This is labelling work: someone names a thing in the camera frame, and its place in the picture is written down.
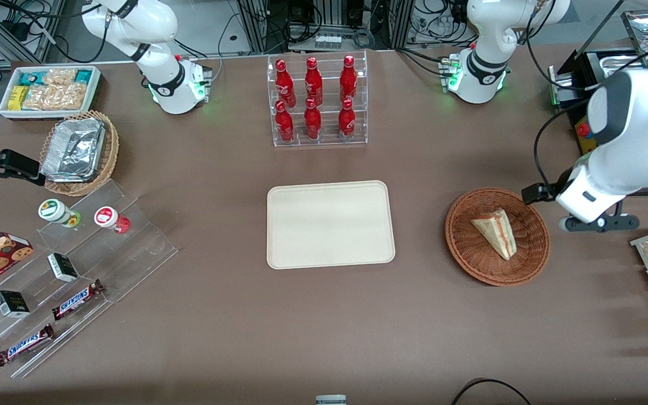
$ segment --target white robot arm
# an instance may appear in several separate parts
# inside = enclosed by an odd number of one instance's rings
[[[535,11],[531,28],[558,23],[568,9],[569,0],[469,0],[466,16],[478,29],[479,38],[474,49],[450,57],[458,66],[450,69],[455,76],[448,90],[473,104],[491,100],[517,46],[514,29],[527,28]]]
[[[167,43],[177,36],[177,16],[158,0],[85,2],[84,25],[90,33],[136,62],[149,81],[154,101],[170,114],[182,114],[208,101],[211,72],[173,56]]]

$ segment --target sandwich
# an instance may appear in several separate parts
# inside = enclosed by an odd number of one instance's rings
[[[516,241],[506,211],[499,208],[494,213],[479,215],[472,219],[471,223],[487,239],[502,259],[509,260],[514,256],[516,253]]]

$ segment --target snickers bar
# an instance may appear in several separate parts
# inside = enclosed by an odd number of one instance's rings
[[[54,339],[54,329],[51,325],[44,326],[44,329],[38,331],[37,333],[29,336],[28,338],[20,341],[16,346],[12,346],[8,350],[3,350],[0,352],[0,367],[4,366],[8,362],[13,361],[21,353],[33,349],[38,344],[43,341]]]
[[[79,308],[80,305],[92,299],[92,297],[104,290],[105,288],[97,279],[95,282],[88,285],[87,288],[84,288],[82,291],[80,291],[77,295],[74,295],[74,297],[69,298],[69,300],[57,306],[57,308],[54,308],[52,310],[52,313],[54,313],[54,320],[61,320],[62,318],[64,318],[64,316],[67,316],[69,315],[69,313],[74,312],[74,310]]]

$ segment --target white plastic tray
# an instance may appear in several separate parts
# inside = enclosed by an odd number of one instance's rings
[[[8,99],[11,97],[11,90],[14,86],[18,85],[21,76],[31,72],[47,71],[49,69],[77,69],[80,71],[92,71],[92,76],[89,78],[87,84],[87,93],[84,94],[84,101],[82,108],[79,110],[54,110],[54,111],[37,111],[37,110],[9,110],[7,108]],[[17,67],[11,72],[10,82],[7,85],[7,90],[4,92],[2,102],[0,102],[0,115],[12,120],[41,120],[47,118],[64,118],[77,113],[87,112],[92,106],[93,99],[97,92],[98,81],[100,80],[100,70],[94,66],[87,65],[56,65],[56,66],[28,66]]]
[[[378,180],[275,187],[267,197],[267,228],[273,269],[394,259],[389,194]]]

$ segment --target small jar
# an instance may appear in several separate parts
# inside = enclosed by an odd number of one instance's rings
[[[82,216],[77,211],[56,198],[49,198],[42,202],[39,206],[39,217],[49,222],[61,223],[65,228],[74,228],[82,220]]]
[[[94,222],[101,228],[111,229],[116,233],[129,230],[129,218],[119,215],[112,207],[101,207],[94,215]]]

